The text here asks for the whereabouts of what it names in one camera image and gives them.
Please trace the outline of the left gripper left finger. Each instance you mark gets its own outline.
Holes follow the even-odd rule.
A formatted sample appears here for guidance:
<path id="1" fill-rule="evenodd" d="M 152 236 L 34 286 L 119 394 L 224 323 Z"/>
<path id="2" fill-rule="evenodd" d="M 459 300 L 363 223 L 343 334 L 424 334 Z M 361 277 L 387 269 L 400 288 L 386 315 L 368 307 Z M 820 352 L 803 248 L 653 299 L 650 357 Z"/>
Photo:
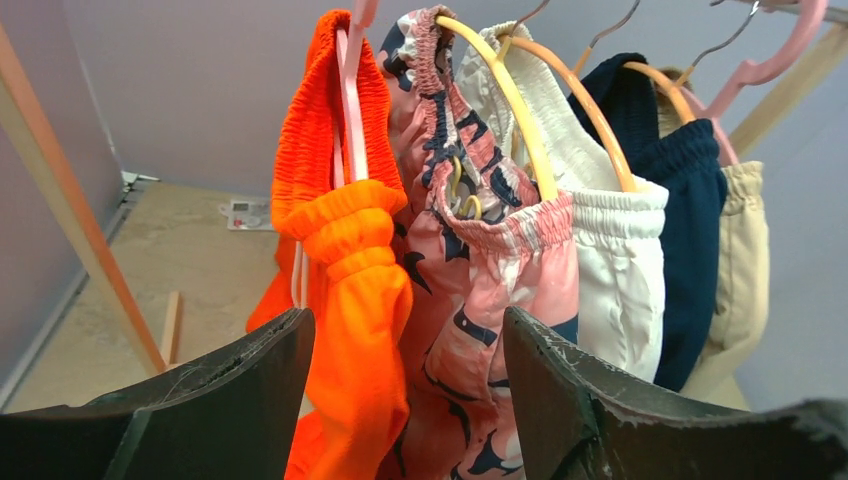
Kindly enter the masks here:
<path id="1" fill-rule="evenodd" d="M 313 314 L 71 407 L 1 418 L 5 479 L 280 479 L 309 371 Z"/>

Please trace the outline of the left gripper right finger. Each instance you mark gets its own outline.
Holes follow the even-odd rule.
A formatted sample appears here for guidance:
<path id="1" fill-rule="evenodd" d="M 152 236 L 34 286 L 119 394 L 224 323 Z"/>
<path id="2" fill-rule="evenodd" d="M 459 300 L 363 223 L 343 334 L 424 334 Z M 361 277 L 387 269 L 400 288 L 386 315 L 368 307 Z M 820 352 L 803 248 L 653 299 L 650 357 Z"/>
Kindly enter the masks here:
<path id="1" fill-rule="evenodd" d="M 640 380 L 510 307 L 502 333 L 530 479 L 843 479 L 847 405 L 751 413 Z"/>

